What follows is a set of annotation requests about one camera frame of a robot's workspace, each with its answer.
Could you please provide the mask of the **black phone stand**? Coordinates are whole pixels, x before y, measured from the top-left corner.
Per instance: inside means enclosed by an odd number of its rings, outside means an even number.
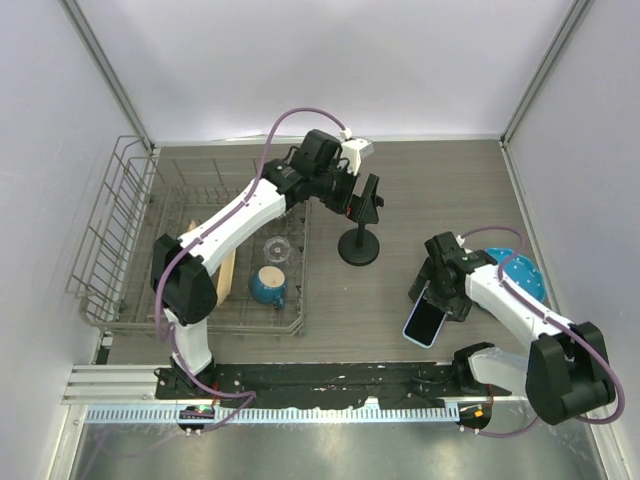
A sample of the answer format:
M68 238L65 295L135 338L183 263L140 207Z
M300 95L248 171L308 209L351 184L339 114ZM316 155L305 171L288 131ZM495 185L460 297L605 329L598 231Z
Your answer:
M355 228L344 232L339 238L338 253L347 264L364 267L378 258L380 243L376 235L367 229L365 222L358 222Z

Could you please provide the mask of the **phone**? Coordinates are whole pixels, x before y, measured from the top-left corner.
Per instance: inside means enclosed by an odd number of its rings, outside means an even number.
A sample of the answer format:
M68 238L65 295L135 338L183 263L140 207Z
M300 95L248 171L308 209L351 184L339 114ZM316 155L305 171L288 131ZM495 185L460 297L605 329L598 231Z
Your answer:
M447 317L447 312L421 295L403 327L402 335L413 344L429 349L434 345Z

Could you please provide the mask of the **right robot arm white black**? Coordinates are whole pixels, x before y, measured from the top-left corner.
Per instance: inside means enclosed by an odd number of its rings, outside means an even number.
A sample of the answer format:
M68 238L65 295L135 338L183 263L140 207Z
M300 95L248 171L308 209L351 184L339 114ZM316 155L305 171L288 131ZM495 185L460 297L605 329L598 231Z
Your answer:
M524 356L490 343L456 352L451 380L465 395L485 385L525 397L549 425L569 419L591 422L589 412L614 406L603 418L618 420L625 409L621 382L612 370L602 332L575 323L534 298L505 272L507 262L465 247L450 231L427 240L427 258L408 293L414 306L405 339L422 348L435 344L447 321L462 322L473 305L489 312L526 348Z

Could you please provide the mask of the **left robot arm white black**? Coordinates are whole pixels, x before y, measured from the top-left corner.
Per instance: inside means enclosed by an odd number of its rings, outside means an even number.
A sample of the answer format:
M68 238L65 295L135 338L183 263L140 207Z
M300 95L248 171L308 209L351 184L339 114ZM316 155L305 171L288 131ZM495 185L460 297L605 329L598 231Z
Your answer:
M262 164L247 188L202 225L178 238L156 240L151 272L155 317L168 322L158 334L172 341L172 370L187 396L200 399L215 392L207 329L218 301L212 276L264 225L316 198L355 224L339 239L342 260L367 266L377 259L379 241L366 227L378 223L377 211L384 205L378 176L368 177L361 194L354 192L362 160L373 150L371 141L349 130L339 138L311 130L288 157Z

